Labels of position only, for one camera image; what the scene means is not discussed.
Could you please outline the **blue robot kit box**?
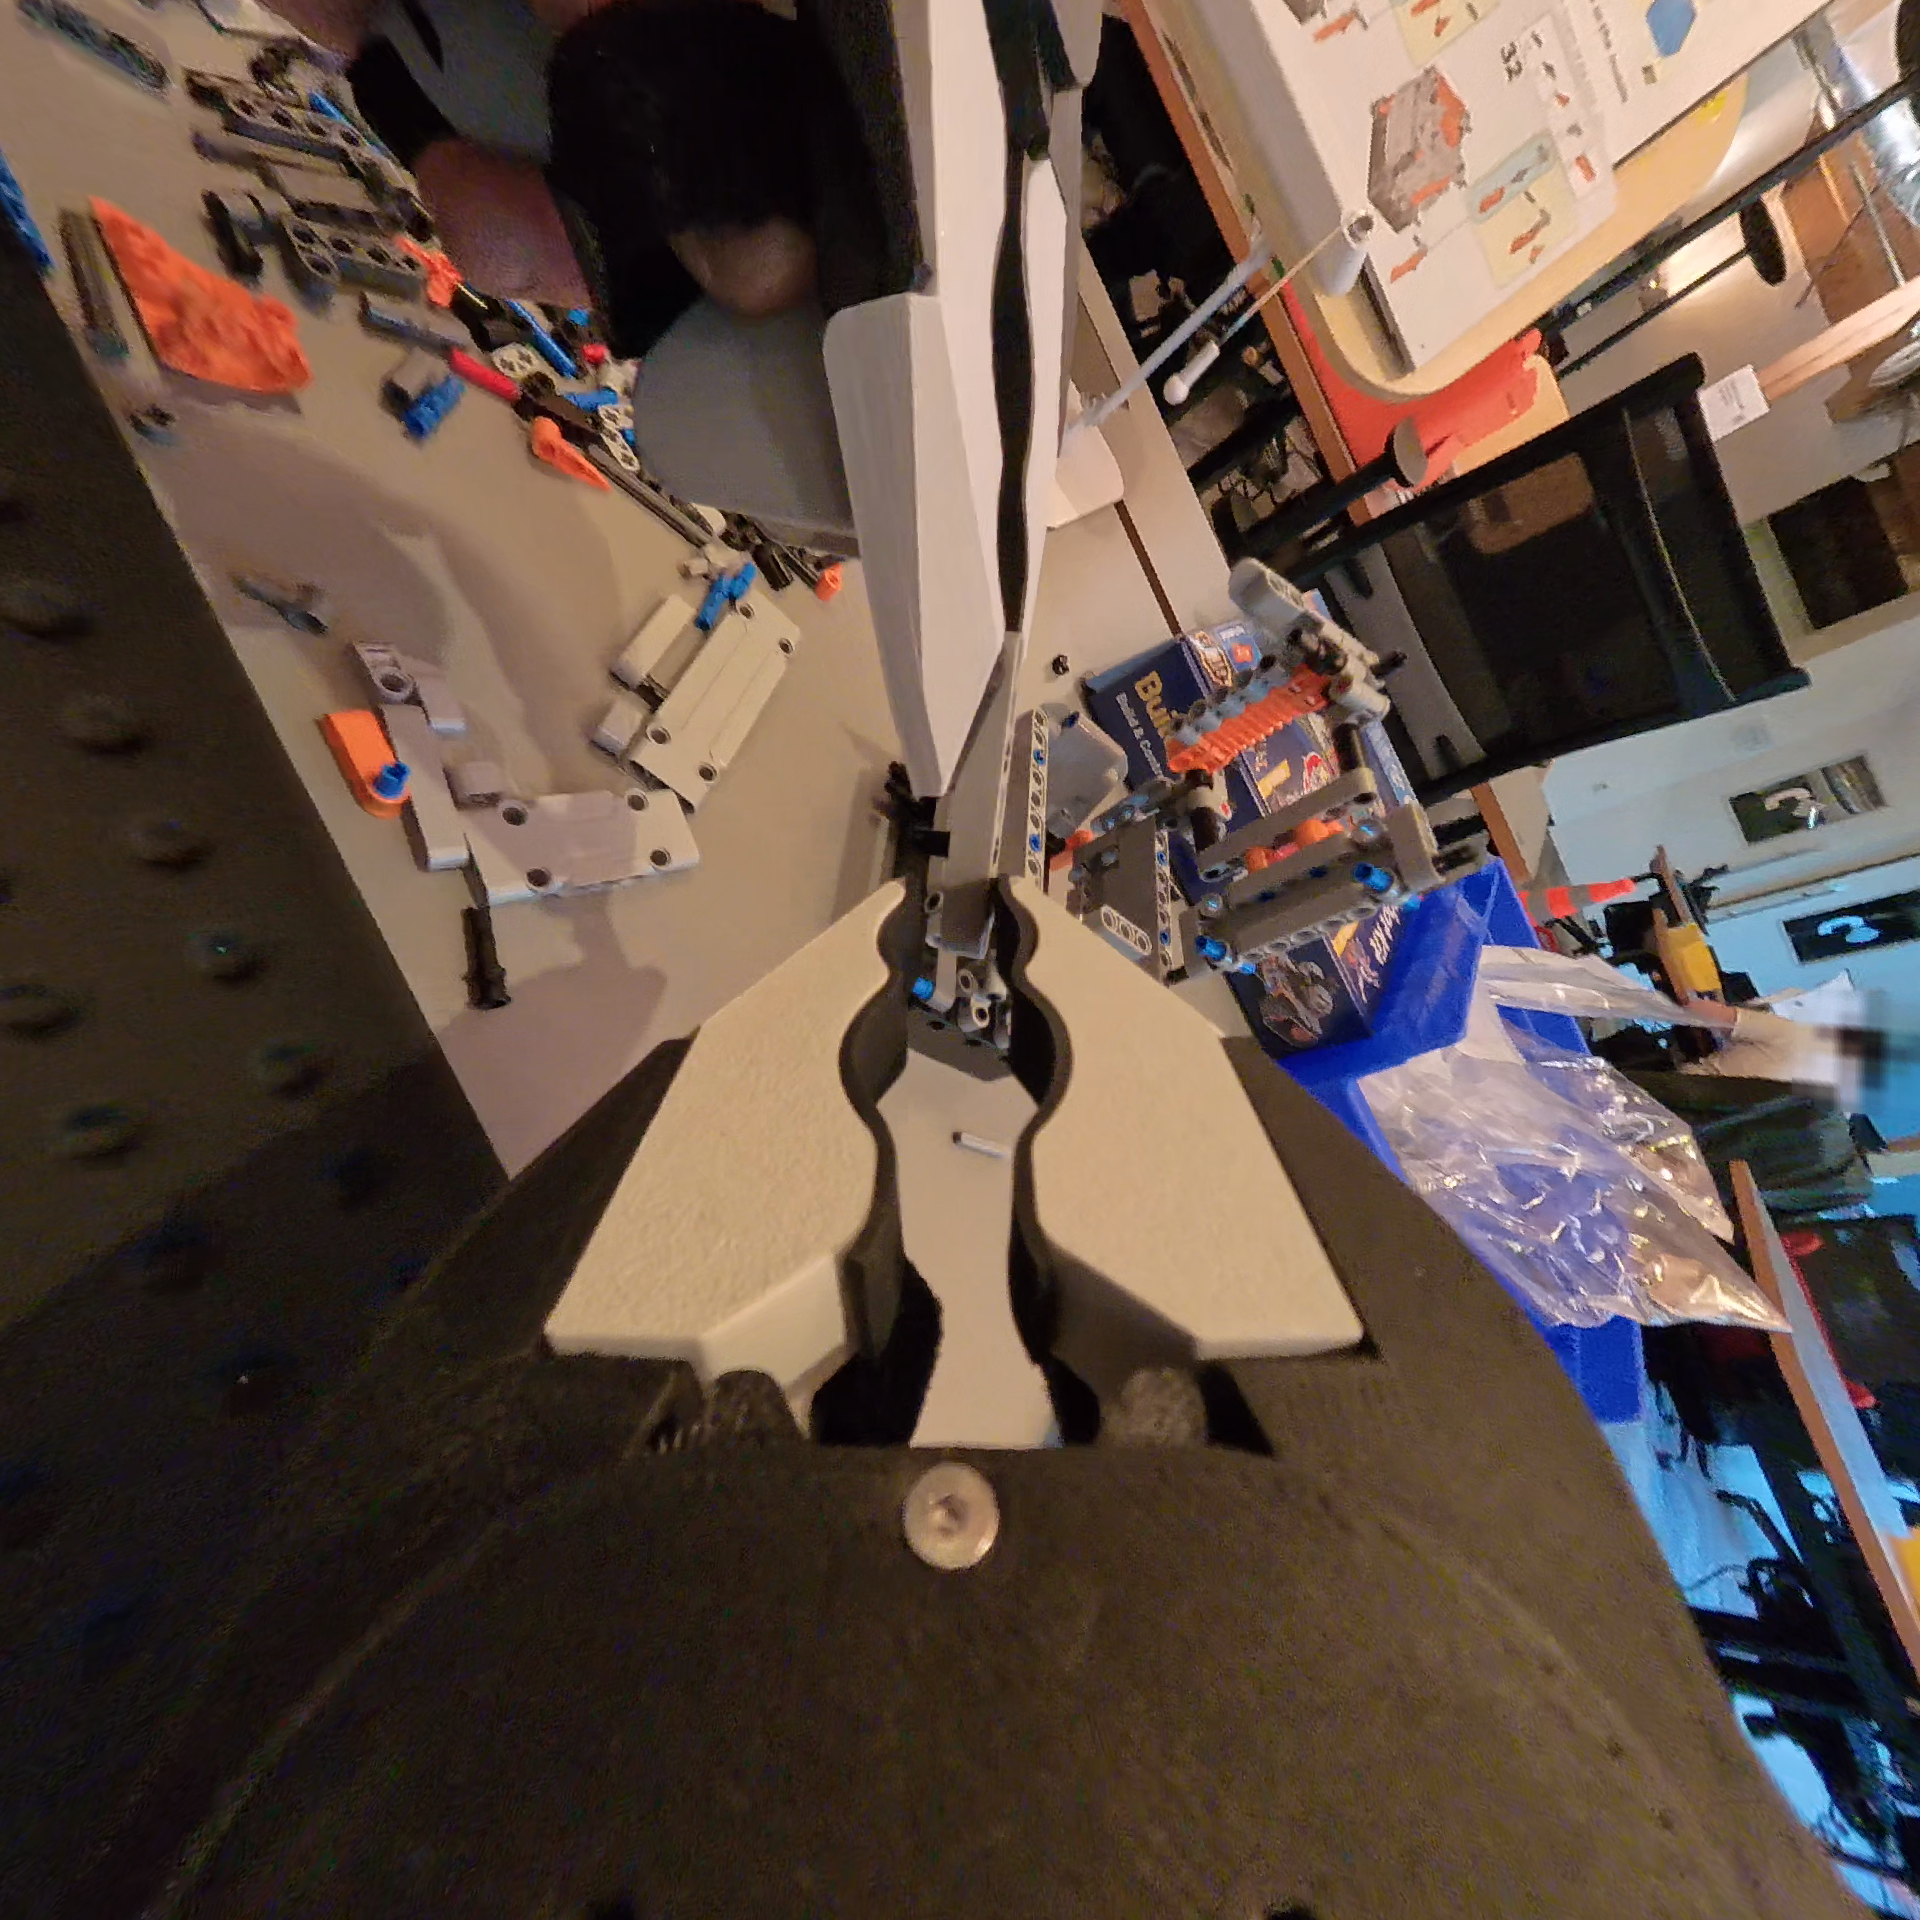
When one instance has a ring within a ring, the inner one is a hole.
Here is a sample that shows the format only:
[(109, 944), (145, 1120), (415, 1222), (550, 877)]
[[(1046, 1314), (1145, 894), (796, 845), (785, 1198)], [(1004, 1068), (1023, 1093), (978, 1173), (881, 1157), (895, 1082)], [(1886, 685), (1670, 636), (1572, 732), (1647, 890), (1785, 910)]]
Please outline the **blue robot kit box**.
[[(1245, 618), (1230, 618), (1213, 629), (1173, 637), (1089, 680), (1090, 715), (1125, 747), (1133, 787), (1167, 773), (1167, 744), (1188, 708), (1245, 684), (1259, 667), (1263, 651), (1259, 629)], [(1347, 767), (1333, 724), (1323, 714), (1298, 717), (1243, 750), (1221, 770), (1222, 827), (1237, 832), (1298, 804)], [(1300, 973), (1286, 962), (1288, 956), (1305, 962), (1342, 954), (1356, 926), (1371, 923), (1376, 934), (1388, 934), (1405, 913), (1401, 904), (1380, 904), (1348, 923), (1339, 923), (1330, 934), (1265, 956), (1255, 976), (1275, 997), (1263, 1006), (1263, 1014), (1272, 1017), (1279, 1012), (1277, 997), (1298, 990)]]

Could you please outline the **clear plastic bags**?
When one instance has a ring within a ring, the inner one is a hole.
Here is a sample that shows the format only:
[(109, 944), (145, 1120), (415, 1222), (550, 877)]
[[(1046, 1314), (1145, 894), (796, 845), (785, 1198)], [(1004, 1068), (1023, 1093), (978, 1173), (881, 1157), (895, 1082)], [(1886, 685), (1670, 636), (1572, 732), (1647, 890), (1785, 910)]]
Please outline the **clear plastic bags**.
[(1358, 1085), (1405, 1182), (1550, 1326), (1787, 1332), (1733, 1253), (1735, 1222), (1692, 1127), (1587, 1048), (1511, 1014), (1733, 1025), (1597, 958), (1485, 946), (1462, 1037)]

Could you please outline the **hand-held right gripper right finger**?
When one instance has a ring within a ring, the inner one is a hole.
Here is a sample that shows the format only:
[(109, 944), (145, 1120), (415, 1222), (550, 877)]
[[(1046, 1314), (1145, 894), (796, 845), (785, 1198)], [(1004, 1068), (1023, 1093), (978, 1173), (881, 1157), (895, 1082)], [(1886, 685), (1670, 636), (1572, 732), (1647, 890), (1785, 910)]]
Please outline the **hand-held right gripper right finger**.
[(1052, 899), (1007, 904), (1011, 1286), (1077, 1377), (1356, 1348), (1363, 1319), (1224, 1034)]

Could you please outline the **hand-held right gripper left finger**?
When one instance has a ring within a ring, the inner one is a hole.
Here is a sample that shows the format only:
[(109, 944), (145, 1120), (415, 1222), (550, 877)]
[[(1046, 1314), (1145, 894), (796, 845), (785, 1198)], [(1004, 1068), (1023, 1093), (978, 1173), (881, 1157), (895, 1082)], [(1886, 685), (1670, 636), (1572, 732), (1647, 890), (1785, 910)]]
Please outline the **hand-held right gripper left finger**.
[(845, 1080), (882, 993), (895, 877), (691, 1037), (542, 1336), (560, 1356), (829, 1368), (852, 1356), (845, 1260), (881, 1145)]

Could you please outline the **orange gear frame assembly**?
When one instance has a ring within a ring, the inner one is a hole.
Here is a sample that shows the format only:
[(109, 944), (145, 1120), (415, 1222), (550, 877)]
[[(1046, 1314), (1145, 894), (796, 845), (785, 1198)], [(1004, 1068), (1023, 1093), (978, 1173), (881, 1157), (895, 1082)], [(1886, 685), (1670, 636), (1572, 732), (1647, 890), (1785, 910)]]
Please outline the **orange gear frame assembly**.
[(1009, 1053), (1011, 879), (1161, 988), (1195, 972), (1265, 983), (1300, 948), (1449, 882), (1456, 859), (1424, 804), (1371, 755), (1388, 747), (1405, 654), (1367, 643), (1256, 558), (1232, 566), (1228, 593), (1252, 666), (1175, 709), (1137, 781), (1120, 745), (1083, 764), (1069, 739), (1101, 736), (1077, 714), (1016, 708), (1023, 641), (1009, 639), (920, 839), (904, 979), (923, 1032)]

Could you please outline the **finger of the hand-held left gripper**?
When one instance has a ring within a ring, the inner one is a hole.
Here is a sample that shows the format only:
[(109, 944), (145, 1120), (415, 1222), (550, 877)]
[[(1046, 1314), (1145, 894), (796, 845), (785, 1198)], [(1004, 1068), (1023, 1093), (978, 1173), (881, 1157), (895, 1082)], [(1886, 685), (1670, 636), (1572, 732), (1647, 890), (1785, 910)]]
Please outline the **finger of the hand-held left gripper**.
[(893, 3), (914, 283), (852, 304), (824, 366), (911, 787), (950, 791), (1029, 628), (1052, 487), (1052, 158), (1021, 3)]
[(1111, 212), (1112, 180), (1092, 152), (1092, 85), (1105, 3), (1039, 2), (1023, 6), (1033, 31), (1039, 105), (1051, 163), (1066, 218), (1060, 241), (1040, 241), (1040, 262), (1064, 268), (1064, 306), (1057, 375), (1040, 379), (1037, 448), (1044, 485), (1029, 533), (1023, 636), (1040, 643), (1042, 580), (1048, 540), (1126, 503), (1126, 470), (1111, 440), (1108, 422), (1092, 422), (1096, 408), (1122, 386), (1133, 349), (1092, 257), (1092, 231)]

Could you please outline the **blue plastic bin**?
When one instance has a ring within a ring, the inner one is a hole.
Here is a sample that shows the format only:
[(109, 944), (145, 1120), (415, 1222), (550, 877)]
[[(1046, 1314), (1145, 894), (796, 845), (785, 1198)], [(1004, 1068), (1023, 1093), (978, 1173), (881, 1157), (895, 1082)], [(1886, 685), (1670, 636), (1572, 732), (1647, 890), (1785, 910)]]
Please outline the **blue plastic bin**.
[(1363, 1083), (1468, 1034), (1485, 948), (1538, 948), (1501, 859), (1428, 891), (1388, 932), (1358, 923), (1342, 954), (1288, 956), (1300, 976), (1292, 993), (1275, 996), (1250, 972), (1227, 982), (1267, 1058), (1401, 1176)]

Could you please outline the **grey long bar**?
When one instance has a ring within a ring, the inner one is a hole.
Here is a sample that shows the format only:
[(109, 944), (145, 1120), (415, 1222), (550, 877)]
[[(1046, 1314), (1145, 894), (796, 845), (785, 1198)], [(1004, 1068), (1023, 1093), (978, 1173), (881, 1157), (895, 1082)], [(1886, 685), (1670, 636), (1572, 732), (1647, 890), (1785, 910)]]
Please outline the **grey long bar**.
[(641, 783), (707, 807), (801, 649), (801, 629), (742, 561), (673, 591), (608, 664), (589, 744)]

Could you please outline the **person's left hand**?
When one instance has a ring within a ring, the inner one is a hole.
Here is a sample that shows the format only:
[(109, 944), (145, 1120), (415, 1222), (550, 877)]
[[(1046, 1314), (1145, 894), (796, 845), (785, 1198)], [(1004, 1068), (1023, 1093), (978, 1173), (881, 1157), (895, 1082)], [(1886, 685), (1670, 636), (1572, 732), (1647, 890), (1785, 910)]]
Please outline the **person's left hand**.
[(465, 277), (498, 295), (595, 306), (637, 338), (656, 338), (699, 300), (763, 322), (819, 290), (815, 237), (783, 214), (644, 231), (618, 247), (570, 227), (550, 180), (524, 156), (441, 138), (420, 156), (416, 182)]

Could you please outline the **small orange block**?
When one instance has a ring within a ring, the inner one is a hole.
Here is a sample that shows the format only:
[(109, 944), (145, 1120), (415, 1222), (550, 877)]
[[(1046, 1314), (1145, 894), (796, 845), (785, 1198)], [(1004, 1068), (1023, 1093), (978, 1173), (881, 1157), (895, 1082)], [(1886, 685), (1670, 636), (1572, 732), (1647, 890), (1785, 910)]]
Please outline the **small orange block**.
[(399, 818), (413, 796), (415, 767), (400, 755), (376, 711), (327, 711), (319, 717), (319, 732), (354, 802), (375, 818)]

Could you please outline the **large orange wedge piece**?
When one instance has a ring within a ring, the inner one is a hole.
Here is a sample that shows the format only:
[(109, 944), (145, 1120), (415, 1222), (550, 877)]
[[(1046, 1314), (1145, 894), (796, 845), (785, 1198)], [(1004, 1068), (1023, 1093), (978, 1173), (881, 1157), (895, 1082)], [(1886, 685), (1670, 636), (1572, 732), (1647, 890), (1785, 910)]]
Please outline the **large orange wedge piece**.
[(165, 369), (255, 397), (293, 397), (313, 386), (315, 367), (285, 301), (205, 268), (101, 196), (87, 210)]

